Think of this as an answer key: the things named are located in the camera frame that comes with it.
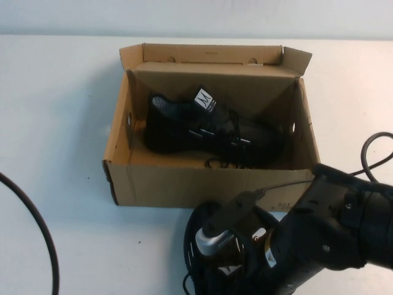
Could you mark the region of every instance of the black shoe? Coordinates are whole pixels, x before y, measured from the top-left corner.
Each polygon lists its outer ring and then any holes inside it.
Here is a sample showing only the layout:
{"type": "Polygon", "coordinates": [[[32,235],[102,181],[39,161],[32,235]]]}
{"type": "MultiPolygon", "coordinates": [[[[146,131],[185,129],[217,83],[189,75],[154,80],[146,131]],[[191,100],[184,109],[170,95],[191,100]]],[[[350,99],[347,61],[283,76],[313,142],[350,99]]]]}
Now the black shoe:
{"type": "Polygon", "coordinates": [[[174,103],[152,95],[146,121],[146,146],[155,152],[202,150],[243,167],[272,163],[284,149],[284,135],[217,104],[202,88],[193,101],[174,103]]]}

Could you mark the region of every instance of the white wall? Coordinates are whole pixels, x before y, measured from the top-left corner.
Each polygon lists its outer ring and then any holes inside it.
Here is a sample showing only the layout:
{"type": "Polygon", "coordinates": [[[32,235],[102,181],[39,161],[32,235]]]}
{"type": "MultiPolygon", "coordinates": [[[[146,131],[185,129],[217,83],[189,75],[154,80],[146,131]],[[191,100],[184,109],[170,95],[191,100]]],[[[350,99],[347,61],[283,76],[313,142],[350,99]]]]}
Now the white wall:
{"type": "Polygon", "coordinates": [[[392,0],[0,0],[0,33],[393,39],[392,13],[392,0]]]}

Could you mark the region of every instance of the box flap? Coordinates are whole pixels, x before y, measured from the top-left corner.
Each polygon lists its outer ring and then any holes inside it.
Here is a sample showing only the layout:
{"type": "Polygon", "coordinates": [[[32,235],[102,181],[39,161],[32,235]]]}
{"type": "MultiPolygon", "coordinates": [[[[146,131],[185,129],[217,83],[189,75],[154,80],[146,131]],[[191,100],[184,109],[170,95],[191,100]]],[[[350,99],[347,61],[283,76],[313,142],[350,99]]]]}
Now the box flap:
{"type": "Polygon", "coordinates": [[[295,71],[299,76],[302,76],[305,74],[312,56],[313,54],[305,51],[284,47],[281,65],[295,71]]]}
{"type": "Polygon", "coordinates": [[[143,61],[280,65],[281,46],[143,44],[143,61]]]}
{"type": "Polygon", "coordinates": [[[122,60],[123,69],[131,69],[143,62],[142,44],[121,48],[120,59],[122,60]]]}

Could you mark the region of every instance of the cable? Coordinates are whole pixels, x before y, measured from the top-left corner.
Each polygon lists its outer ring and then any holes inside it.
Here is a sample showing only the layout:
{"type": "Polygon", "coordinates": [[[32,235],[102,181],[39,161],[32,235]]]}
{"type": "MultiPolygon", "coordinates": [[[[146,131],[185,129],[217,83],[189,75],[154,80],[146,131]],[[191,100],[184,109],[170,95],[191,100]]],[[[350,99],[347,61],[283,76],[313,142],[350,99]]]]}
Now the cable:
{"type": "Polygon", "coordinates": [[[60,286],[59,264],[57,260],[55,245],[53,244],[52,237],[50,235],[47,225],[45,224],[44,219],[42,218],[41,214],[38,212],[32,201],[29,199],[29,197],[15,183],[13,183],[8,177],[6,177],[2,173],[0,173],[0,182],[2,182],[10,190],[12,190],[15,195],[18,196],[18,198],[25,204],[33,218],[36,220],[47,244],[50,262],[52,264],[52,295],[58,295],[60,286]]]}
{"type": "Polygon", "coordinates": [[[185,282],[187,281],[187,279],[189,278],[190,275],[191,275],[191,274],[188,273],[187,275],[185,275],[185,277],[184,277],[184,279],[183,279],[183,290],[184,290],[184,292],[185,292],[185,295],[190,295],[190,292],[188,291],[188,289],[187,289],[187,287],[186,287],[186,285],[185,285],[185,282]]]}
{"type": "Polygon", "coordinates": [[[362,151],[360,152],[360,161],[362,162],[363,169],[353,172],[353,173],[351,173],[351,175],[357,176],[359,174],[365,173],[371,182],[375,182],[375,183],[378,182],[376,180],[376,178],[374,177],[373,173],[371,173],[371,169],[381,166],[381,165],[385,164],[386,162],[390,161],[391,159],[393,159],[393,152],[392,152],[385,159],[380,160],[379,162],[377,162],[371,166],[368,166],[367,149],[372,144],[372,142],[374,142],[374,140],[376,140],[377,138],[380,138],[380,137],[388,137],[393,140],[393,134],[389,133],[389,132],[378,132],[378,133],[375,133],[374,135],[372,135],[371,137],[369,137],[369,139],[366,140],[366,142],[364,142],[364,144],[362,146],[362,151]]]}
{"type": "Polygon", "coordinates": [[[274,186],[267,186],[267,187],[263,187],[261,189],[258,190],[258,198],[257,200],[260,200],[268,191],[272,190],[272,189],[279,189],[282,187],[286,187],[286,186],[294,186],[296,184],[302,184],[302,183],[312,183],[313,180],[299,180],[299,181],[292,181],[290,183],[281,183],[281,184],[276,184],[274,186]]]}

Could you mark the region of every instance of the white table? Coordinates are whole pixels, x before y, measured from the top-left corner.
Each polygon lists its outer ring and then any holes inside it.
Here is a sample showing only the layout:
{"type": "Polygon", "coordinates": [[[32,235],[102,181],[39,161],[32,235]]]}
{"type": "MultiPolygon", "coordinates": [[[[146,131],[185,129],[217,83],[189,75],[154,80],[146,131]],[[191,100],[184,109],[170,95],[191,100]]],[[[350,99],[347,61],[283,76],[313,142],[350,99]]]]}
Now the white table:
{"type": "MultiPolygon", "coordinates": [[[[123,69],[140,42],[282,44],[314,54],[305,75],[321,160],[360,167],[363,142],[393,131],[393,42],[0,36],[0,170],[31,197],[52,233],[60,293],[183,294],[190,210],[114,205],[101,158],[123,69]]],[[[371,147],[370,162],[393,144],[371,147]]],[[[376,169],[393,184],[393,163],[376,169]]],[[[0,186],[0,294],[50,294],[47,249],[33,218],[0,186]]],[[[322,271],[296,294],[391,294],[393,273],[322,271]]]]}

